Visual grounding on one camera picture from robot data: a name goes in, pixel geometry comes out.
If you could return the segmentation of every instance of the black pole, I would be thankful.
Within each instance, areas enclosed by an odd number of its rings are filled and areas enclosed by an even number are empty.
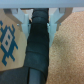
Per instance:
[[[34,9],[24,66],[29,67],[28,84],[45,84],[49,66],[48,9]]]

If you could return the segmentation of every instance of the blue logo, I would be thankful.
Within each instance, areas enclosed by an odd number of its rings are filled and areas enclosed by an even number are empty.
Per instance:
[[[14,41],[15,36],[15,28],[12,25],[13,31],[11,30],[10,27],[7,27],[7,25],[5,26],[5,29],[2,28],[3,26],[3,22],[0,21],[0,31],[2,32],[1,38],[0,38],[0,42],[1,42],[1,49],[4,52],[4,56],[2,59],[2,63],[6,66],[7,62],[6,62],[6,57],[9,58],[9,56],[11,57],[11,59],[13,61],[15,61],[14,56],[12,55],[14,47],[16,47],[16,49],[18,49],[18,46],[16,44],[16,42]]]

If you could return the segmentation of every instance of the blue symbol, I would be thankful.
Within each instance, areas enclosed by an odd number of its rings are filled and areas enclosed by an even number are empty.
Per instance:
[[[5,26],[5,29],[2,28],[3,26],[3,22],[0,21],[0,25],[1,25],[1,32],[2,32],[2,36],[0,38],[0,42],[1,42],[1,49],[4,52],[4,56],[2,59],[2,63],[6,66],[7,62],[6,62],[6,57],[9,58],[9,56],[12,58],[13,61],[15,61],[14,56],[12,55],[14,47],[16,47],[16,49],[18,49],[18,46],[16,44],[16,42],[14,41],[15,36],[15,28],[12,25],[13,31],[11,30],[10,27],[7,27],[7,25]]]

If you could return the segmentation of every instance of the floor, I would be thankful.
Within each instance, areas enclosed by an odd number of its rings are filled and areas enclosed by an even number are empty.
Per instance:
[[[47,84],[84,84],[84,12],[72,13],[61,24],[49,57]],[[7,71],[0,84],[26,84],[26,77],[27,68]]]

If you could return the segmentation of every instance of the beige carpet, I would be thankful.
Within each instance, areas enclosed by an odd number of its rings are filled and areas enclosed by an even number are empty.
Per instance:
[[[84,12],[72,13],[56,32],[47,84],[84,84]]]

